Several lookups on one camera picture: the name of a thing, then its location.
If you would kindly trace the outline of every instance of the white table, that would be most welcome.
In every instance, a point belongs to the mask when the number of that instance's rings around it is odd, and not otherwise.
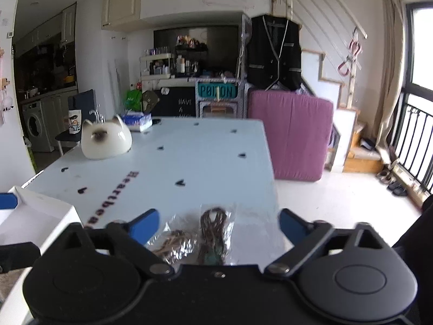
[[[236,263],[263,267],[284,252],[260,121],[162,118],[146,133],[133,133],[131,150],[106,160],[88,160],[76,147],[28,189],[74,205],[83,224],[108,202],[105,213],[91,224],[94,228],[113,220],[130,221],[150,208],[160,212],[164,223],[174,214],[198,218],[202,204],[236,205]],[[128,177],[130,172],[138,175]],[[184,186],[176,185],[180,180]],[[119,184],[125,187],[118,189]]]

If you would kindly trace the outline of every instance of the chalkboard sign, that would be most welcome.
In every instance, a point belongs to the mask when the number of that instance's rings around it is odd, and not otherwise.
[[[238,96],[238,86],[234,83],[202,83],[198,82],[198,96],[202,98],[217,98],[217,87],[219,87],[220,99],[235,99]]]
[[[196,117],[195,88],[173,86],[155,90],[160,101],[152,116]]]

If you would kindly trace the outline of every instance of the white ceramic cat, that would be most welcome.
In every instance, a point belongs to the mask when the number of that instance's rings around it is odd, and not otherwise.
[[[129,128],[115,115],[104,123],[83,122],[81,149],[86,158],[100,160],[124,154],[131,149],[133,139]]]

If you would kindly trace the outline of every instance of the washing machine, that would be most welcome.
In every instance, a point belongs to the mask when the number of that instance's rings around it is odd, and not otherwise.
[[[45,126],[44,116],[40,101],[22,106],[25,127],[29,133],[29,140],[32,143],[34,152],[52,152],[47,127]]]

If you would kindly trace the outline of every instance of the window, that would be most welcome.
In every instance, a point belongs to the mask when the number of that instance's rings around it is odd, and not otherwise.
[[[406,6],[406,82],[393,146],[399,163],[421,186],[433,189],[433,2]]]

